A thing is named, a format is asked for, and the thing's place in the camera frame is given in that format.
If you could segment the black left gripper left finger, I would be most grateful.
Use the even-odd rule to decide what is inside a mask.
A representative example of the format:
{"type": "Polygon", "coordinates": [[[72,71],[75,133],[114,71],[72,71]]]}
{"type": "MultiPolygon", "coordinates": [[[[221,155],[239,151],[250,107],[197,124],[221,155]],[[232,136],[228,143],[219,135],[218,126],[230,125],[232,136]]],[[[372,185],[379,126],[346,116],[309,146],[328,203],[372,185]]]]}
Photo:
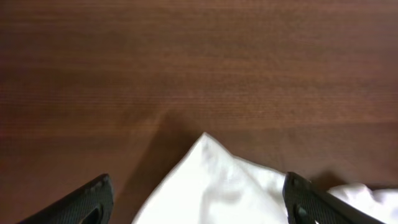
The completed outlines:
{"type": "Polygon", "coordinates": [[[114,206],[108,174],[101,174],[20,224],[107,224],[114,206]]]}

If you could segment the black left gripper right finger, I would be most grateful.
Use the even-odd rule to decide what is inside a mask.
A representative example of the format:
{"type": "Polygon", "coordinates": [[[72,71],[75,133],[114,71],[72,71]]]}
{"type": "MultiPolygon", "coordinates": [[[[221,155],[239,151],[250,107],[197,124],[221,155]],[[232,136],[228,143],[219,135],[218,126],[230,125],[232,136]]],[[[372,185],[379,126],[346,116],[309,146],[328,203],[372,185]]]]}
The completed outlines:
{"type": "Polygon", "coordinates": [[[282,194],[289,224],[382,224],[295,172],[285,176],[282,194]]]}

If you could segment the white t-shirt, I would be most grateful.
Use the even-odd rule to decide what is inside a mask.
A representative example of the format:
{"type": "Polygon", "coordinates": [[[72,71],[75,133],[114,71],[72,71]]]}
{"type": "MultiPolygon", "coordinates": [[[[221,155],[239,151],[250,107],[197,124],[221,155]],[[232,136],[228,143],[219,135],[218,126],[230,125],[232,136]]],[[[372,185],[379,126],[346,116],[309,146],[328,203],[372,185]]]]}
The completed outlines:
{"type": "Polygon", "coordinates": [[[133,223],[287,223],[287,175],[232,155],[203,133],[133,223]]]}

